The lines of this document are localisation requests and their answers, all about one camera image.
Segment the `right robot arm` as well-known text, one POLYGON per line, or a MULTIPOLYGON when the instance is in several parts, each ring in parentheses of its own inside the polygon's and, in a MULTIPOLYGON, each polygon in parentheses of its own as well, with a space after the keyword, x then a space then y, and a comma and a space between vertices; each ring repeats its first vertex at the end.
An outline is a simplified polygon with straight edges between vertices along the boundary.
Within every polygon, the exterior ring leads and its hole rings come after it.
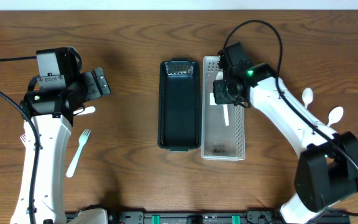
POLYGON ((213 83, 218 105, 261 111, 285 136, 296 155, 295 195, 280 208, 286 223, 307 223, 358 192, 358 140, 337 133, 312 115, 267 63, 254 65, 242 45, 218 52, 222 79, 213 83))

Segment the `white plastic fork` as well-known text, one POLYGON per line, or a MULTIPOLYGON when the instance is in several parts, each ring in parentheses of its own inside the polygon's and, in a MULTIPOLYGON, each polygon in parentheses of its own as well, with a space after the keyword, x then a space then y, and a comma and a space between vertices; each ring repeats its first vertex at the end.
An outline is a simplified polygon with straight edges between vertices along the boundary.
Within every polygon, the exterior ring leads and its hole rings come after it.
POLYGON ((73 112, 73 114, 75 116, 78 116, 78 115, 91 114, 91 113, 94 113, 95 111, 96 111, 96 108, 94 106, 89 106, 84 109, 76 110, 73 112))
POLYGON ((78 149, 76 150, 76 153, 73 156, 73 159, 71 160, 70 165, 68 166, 68 169, 67 169, 67 172, 66 172, 66 177, 72 178, 74 176, 76 168, 77 168, 77 165, 78 165, 79 160, 80 160, 82 150, 83 150, 85 144, 88 142, 90 134, 91 134, 91 130, 86 129, 80 135, 79 140, 78 140, 78 149))
POLYGON ((22 135, 20 136, 20 140, 21 140, 22 144, 23 144, 24 146, 26 146, 27 141, 26 141, 26 136, 25 136, 25 134, 22 134, 22 135))

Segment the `clear perforated plastic basket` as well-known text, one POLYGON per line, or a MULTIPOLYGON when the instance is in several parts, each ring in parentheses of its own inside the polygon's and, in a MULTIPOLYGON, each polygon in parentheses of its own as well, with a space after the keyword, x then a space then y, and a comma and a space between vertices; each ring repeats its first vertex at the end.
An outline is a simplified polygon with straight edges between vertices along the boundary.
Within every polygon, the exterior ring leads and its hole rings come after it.
POLYGON ((207 160, 240 161, 245 159, 244 110, 227 105, 229 126, 225 125, 223 107, 213 95, 213 82, 219 71, 218 56, 203 59, 203 109, 201 157, 207 160))

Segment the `white plastic spoon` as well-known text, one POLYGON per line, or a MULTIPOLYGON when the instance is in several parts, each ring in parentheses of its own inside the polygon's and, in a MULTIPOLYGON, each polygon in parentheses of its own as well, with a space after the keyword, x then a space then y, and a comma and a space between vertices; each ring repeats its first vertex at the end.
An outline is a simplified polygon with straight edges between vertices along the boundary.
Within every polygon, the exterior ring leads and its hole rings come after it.
MULTIPOLYGON (((223 72, 219 71, 216 75, 216 80, 222 80, 223 79, 223 72)), ((229 113, 227 105, 222 105, 223 107, 223 115, 224 115, 224 122, 226 126, 229 126, 229 113)))
POLYGON ((304 107, 307 109, 308 106, 313 102, 314 94, 311 88, 305 88, 302 96, 304 107))
POLYGON ((344 108, 342 106, 337 106, 333 108, 328 114, 328 123, 327 126, 340 122, 344 115, 344 108))

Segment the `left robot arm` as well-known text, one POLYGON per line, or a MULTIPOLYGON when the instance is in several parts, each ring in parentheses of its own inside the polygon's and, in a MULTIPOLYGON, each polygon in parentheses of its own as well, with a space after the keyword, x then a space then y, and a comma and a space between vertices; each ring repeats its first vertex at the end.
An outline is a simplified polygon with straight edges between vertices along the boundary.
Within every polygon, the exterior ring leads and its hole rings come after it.
POLYGON ((36 59, 39 75, 20 102, 25 159, 11 223, 66 223, 64 162, 75 111, 111 89, 102 68, 81 72, 82 59, 73 47, 38 50, 36 59))

